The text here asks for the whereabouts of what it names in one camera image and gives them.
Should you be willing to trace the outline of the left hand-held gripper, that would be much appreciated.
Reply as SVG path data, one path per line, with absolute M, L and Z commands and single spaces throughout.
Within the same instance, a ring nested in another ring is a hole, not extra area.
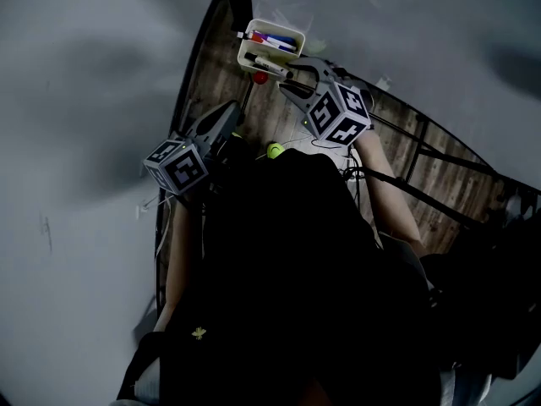
M 185 131 L 188 138 L 162 141 L 143 161 L 149 175 L 160 188 L 182 195 L 219 167 L 233 163 L 237 138 L 230 136 L 240 114 L 238 101 L 223 102 L 194 120 Z M 195 139 L 198 137 L 214 141 Z

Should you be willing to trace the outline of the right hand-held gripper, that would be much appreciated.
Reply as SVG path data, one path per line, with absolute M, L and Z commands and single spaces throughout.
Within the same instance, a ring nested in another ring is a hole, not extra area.
M 320 58 L 300 57 L 287 62 L 292 69 L 310 72 L 315 88 L 301 83 L 279 83 L 279 91 L 306 111 L 304 127 L 317 139 L 332 146 L 350 146 L 369 129 L 374 100 L 368 85 L 349 75 L 336 75 Z

